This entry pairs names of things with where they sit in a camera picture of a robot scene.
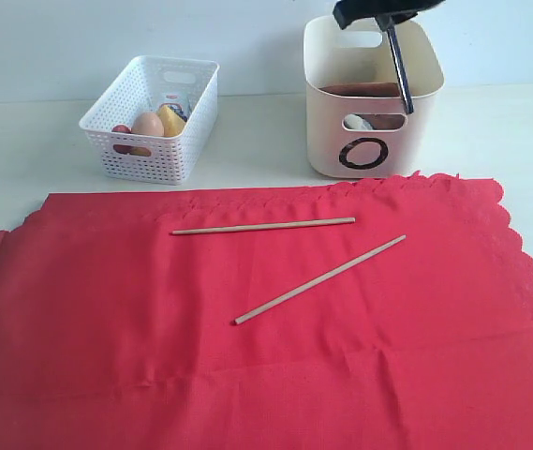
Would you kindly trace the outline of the wooden chopstick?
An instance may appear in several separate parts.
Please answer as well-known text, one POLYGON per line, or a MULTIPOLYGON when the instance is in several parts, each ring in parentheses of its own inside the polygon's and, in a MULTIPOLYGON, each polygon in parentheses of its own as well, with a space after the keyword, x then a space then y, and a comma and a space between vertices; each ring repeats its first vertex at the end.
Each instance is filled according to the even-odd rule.
POLYGON ((319 284, 331 279, 331 278, 334 278, 344 272, 346 272, 347 270, 349 270, 350 268, 360 264, 360 263, 363 263, 365 261, 367 261, 368 259, 371 259, 375 256, 377 256, 378 254, 382 253, 383 251, 399 244, 400 242, 404 241, 405 239, 407 238, 407 236, 405 234, 403 235, 400 235, 396 238, 394 238, 393 240, 389 241, 389 242, 386 242, 378 247, 375 247, 373 249, 370 249, 369 251, 365 252, 364 254, 348 261, 348 262, 344 262, 343 264, 335 267, 334 269, 318 276, 318 277, 315 277, 313 279, 310 279, 308 281, 306 281, 304 284, 292 289, 291 291, 289 292, 285 292, 279 296, 277 296, 276 298, 260 305, 259 307, 256 307, 254 309, 251 309, 249 310, 248 312, 246 312, 245 314, 235 318, 232 320, 232 323, 234 325, 240 325, 242 323, 245 323, 249 320, 252 320, 254 318, 256 318, 257 316, 259 316, 260 314, 278 306, 278 305, 281 305, 282 303, 288 301, 289 299, 297 296, 297 295, 300 295, 301 293, 304 293, 316 286, 318 286, 319 284))
POLYGON ((310 228, 310 227, 321 227, 321 226, 335 226, 335 225, 352 224, 355 222, 356 222, 355 217, 334 217, 334 218, 312 219, 312 220, 302 220, 302 221, 273 222, 273 223, 173 230, 170 233, 172 235, 191 235, 191 234, 208 234, 208 233, 241 233, 241 232, 249 232, 249 231, 266 231, 266 230, 283 230, 283 229, 310 228))

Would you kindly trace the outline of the red sausage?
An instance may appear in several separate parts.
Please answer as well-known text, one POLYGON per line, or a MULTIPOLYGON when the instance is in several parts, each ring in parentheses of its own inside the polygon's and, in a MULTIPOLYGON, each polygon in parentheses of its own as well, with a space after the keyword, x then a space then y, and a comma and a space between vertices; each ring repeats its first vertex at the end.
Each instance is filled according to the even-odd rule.
MULTIPOLYGON (((131 133, 131 129, 127 125, 124 125, 124 124, 116 125, 111 131, 115 133, 126 134, 126 135, 131 133)), ((121 143, 114 144, 112 146, 112 149, 116 153, 121 154, 121 155, 128 155, 132 152, 132 147, 130 145, 121 144, 121 143)))

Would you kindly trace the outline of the red table cloth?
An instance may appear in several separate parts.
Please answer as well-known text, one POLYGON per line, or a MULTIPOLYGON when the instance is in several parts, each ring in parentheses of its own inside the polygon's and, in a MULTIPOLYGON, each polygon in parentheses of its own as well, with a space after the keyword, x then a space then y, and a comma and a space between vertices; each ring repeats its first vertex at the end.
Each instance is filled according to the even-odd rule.
POLYGON ((0 449, 533 449, 533 260, 502 195, 446 174, 50 195, 0 232, 0 449))

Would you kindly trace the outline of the cream plastic bin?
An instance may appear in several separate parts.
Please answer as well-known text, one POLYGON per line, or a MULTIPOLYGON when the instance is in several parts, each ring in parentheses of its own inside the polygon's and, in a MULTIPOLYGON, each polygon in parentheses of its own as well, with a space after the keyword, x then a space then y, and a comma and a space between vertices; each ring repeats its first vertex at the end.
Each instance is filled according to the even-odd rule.
POLYGON ((341 30, 331 16, 304 28, 307 155, 319 173, 335 178, 385 178, 407 173, 445 79, 431 42, 419 24, 396 28, 412 95, 406 115, 399 97, 340 97, 322 87, 347 83, 397 83, 388 38, 372 19, 341 30), (401 114, 396 130, 344 127, 351 113, 401 114))

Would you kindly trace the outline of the upper wooden chopstick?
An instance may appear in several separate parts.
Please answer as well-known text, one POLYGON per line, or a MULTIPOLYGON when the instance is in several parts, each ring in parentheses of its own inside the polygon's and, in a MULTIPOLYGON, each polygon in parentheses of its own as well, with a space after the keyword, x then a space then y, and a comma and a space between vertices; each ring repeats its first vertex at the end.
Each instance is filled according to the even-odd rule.
POLYGON ((319 284, 331 279, 331 278, 334 278, 344 272, 346 272, 347 270, 349 270, 350 268, 360 264, 360 263, 363 263, 365 261, 367 261, 368 259, 371 259, 375 256, 377 256, 378 254, 382 253, 383 251, 399 244, 400 242, 404 241, 405 239, 407 238, 407 236, 405 234, 403 235, 400 235, 396 238, 394 238, 393 240, 389 241, 389 242, 386 242, 378 247, 375 247, 373 249, 370 249, 369 251, 365 252, 364 254, 348 261, 348 262, 344 262, 343 264, 335 267, 334 269, 318 276, 318 277, 315 277, 313 279, 310 279, 308 281, 306 281, 304 284, 292 289, 291 291, 289 292, 285 292, 279 296, 277 296, 276 298, 260 305, 259 307, 256 307, 254 309, 251 309, 249 310, 248 312, 246 312, 245 314, 235 318, 232 320, 232 323, 234 325, 240 325, 242 323, 245 323, 249 320, 252 320, 254 318, 256 318, 257 316, 259 316, 260 314, 278 306, 278 305, 281 305, 282 303, 288 301, 289 299, 297 296, 297 295, 300 295, 301 293, 304 293, 316 286, 318 286, 319 284))

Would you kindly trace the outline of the brown wooden plate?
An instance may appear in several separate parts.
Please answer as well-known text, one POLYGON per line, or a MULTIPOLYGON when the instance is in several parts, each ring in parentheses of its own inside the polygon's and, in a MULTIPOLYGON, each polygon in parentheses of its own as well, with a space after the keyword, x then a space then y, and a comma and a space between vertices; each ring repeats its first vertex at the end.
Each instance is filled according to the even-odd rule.
MULTIPOLYGON (((358 82, 330 85, 321 88, 322 91, 340 97, 356 98, 390 98, 399 97, 398 85, 394 82, 358 82)), ((405 123, 401 114, 351 113, 366 119, 374 130, 396 130, 405 123)))

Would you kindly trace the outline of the white ceramic bowl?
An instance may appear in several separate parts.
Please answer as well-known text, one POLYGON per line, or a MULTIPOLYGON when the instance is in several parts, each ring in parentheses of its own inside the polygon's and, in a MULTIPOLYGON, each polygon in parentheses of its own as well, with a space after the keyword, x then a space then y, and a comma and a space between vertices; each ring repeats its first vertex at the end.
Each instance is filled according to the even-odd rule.
POLYGON ((349 130, 356 131, 372 131, 374 128, 372 125, 364 118, 358 114, 348 114, 343 121, 344 127, 349 130))

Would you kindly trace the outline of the white perforated plastic basket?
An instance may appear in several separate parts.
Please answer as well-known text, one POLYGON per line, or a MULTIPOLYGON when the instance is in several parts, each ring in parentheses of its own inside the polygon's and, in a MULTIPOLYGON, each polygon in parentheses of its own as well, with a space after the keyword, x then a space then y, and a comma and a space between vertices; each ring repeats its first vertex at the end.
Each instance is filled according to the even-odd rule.
POLYGON ((180 185, 190 175, 210 137, 218 113, 219 65, 210 60, 141 55, 134 57, 85 113, 79 127, 101 158, 106 175, 180 185), (158 111, 167 92, 188 95, 192 113, 183 132, 173 138, 115 133, 132 128, 138 115, 158 111), (121 155, 116 143, 148 148, 149 157, 121 155))

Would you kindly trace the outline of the yellow lemon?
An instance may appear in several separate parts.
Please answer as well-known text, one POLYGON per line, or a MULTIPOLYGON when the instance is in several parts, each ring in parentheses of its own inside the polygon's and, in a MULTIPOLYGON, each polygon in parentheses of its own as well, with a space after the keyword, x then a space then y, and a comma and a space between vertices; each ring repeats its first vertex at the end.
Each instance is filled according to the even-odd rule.
POLYGON ((130 150, 130 154, 133 156, 149 157, 152 155, 151 151, 145 147, 133 147, 130 150))

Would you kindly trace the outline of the blue white milk carton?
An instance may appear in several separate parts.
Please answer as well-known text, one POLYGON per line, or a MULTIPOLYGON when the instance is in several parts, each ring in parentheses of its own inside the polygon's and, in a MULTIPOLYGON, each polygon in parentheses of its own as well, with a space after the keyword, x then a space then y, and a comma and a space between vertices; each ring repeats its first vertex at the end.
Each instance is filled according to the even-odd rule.
POLYGON ((191 102, 185 92, 167 92, 158 102, 158 110, 168 107, 174 111, 183 121, 187 122, 192 113, 191 102))

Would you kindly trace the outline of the steel table knife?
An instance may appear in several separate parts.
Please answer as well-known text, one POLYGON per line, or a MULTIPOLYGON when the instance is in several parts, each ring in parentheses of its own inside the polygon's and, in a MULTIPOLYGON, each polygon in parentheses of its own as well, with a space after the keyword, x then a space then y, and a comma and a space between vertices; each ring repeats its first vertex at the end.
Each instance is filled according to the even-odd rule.
POLYGON ((389 46, 392 54, 392 60, 395 68, 398 89, 403 101, 404 110, 406 115, 414 113, 414 105, 412 100, 412 95, 410 93, 408 78, 406 69, 403 62, 403 57, 401 54, 401 48, 399 44, 399 39, 396 34, 395 26, 391 24, 386 30, 387 38, 389 40, 389 46))

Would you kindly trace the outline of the beige egg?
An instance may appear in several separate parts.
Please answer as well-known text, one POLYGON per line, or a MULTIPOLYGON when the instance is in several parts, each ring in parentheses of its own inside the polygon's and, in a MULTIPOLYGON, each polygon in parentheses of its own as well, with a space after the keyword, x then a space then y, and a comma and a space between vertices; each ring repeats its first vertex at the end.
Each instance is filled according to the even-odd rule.
POLYGON ((135 135, 163 137, 164 126, 155 112, 143 112, 135 119, 131 133, 135 135))

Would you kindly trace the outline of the lower wooden chopstick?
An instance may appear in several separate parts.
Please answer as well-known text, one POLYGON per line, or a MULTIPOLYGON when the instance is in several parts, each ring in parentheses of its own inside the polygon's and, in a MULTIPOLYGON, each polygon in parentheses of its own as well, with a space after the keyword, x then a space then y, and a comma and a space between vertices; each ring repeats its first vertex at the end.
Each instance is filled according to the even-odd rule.
POLYGON ((273 223, 173 230, 170 233, 172 235, 191 235, 191 234, 208 234, 208 233, 241 233, 241 232, 249 232, 249 231, 266 231, 266 230, 283 230, 283 229, 310 228, 310 227, 321 227, 321 226, 335 226, 335 225, 352 224, 355 222, 356 222, 355 217, 334 217, 334 218, 312 219, 312 220, 302 220, 302 221, 273 222, 273 223))

